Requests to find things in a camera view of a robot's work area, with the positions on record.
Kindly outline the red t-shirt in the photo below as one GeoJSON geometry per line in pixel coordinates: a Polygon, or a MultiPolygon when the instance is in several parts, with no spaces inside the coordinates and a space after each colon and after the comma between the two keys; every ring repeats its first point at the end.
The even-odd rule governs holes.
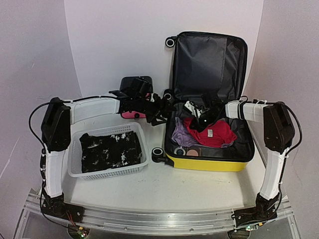
{"type": "Polygon", "coordinates": [[[233,144],[237,135],[231,130],[230,125],[224,120],[218,120],[202,132],[191,129],[192,118],[185,118],[183,125],[188,133],[201,145],[213,148],[225,148],[233,144]]]}

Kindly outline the purple garment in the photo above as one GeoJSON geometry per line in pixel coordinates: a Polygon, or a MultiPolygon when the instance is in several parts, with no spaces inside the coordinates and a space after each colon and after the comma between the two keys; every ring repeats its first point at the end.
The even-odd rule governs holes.
{"type": "Polygon", "coordinates": [[[191,147],[199,144],[187,131],[183,125],[183,120],[175,118],[175,129],[172,133],[171,139],[182,147],[191,147]]]}

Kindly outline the yellow Pikachu hard-shell suitcase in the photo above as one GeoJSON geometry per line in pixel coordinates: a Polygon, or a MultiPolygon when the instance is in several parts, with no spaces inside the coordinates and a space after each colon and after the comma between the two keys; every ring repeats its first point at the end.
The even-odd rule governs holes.
{"type": "Polygon", "coordinates": [[[175,118],[194,118],[190,127],[195,129],[195,116],[184,108],[186,101],[201,103],[201,96],[215,93],[225,102],[238,100],[244,86],[247,53],[246,42],[236,36],[182,32],[168,37],[167,47],[174,49],[171,87],[164,94],[171,99],[175,112],[168,115],[165,126],[164,146],[152,150],[152,160],[174,168],[237,172],[245,168],[254,156],[252,135],[245,120],[221,118],[237,135],[227,148],[202,145],[182,147],[171,139],[175,118]],[[174,149],[182,147],[200,149],[200,156],[175,155],[174,149]]]}

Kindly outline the black white patterned garment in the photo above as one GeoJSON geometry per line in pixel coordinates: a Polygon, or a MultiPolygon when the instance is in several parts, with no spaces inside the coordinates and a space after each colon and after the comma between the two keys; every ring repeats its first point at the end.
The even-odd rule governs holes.
{"type": "Polygon", "coordinates": [[[83,173],[137,165],[142,160],[142,148],[137,134],[128,131],[107,136],[80,137],[83,173]]]}

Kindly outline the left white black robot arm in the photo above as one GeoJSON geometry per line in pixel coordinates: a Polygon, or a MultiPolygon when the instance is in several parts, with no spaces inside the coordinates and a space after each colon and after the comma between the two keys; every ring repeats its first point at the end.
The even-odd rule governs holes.
{"type": "Polygon", "coordinates": [[[84,209],[64,201],[65,174],[83,180],[103,179],[140,172],[149,162],[144,132],[137,122],[114,122],[112,115],[136,111],[153,126],[166,122],[174,107],[152,93],[131,98],[92,96],[45,103],[39,138],[42,144],[41,212],[80,222],[84,209]]]}

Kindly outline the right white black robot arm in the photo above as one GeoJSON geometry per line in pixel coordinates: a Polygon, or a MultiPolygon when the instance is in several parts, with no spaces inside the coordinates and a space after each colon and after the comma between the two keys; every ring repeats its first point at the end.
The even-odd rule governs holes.
{"type": "Polygon", "coordinates": [[[283,102],[267,101],[222,101],[218,100],[207,109],[194,108],[195,129],[206,129],[222,117],[262,123],[264,144],[267,148],[267,164],[260,192],[255,206],[238,209],[233,213],[237,229],[249,229],[277,217],[282,202],[282,179],[292,145],[295,128],[292,122],[294,112],[283,102]]]}

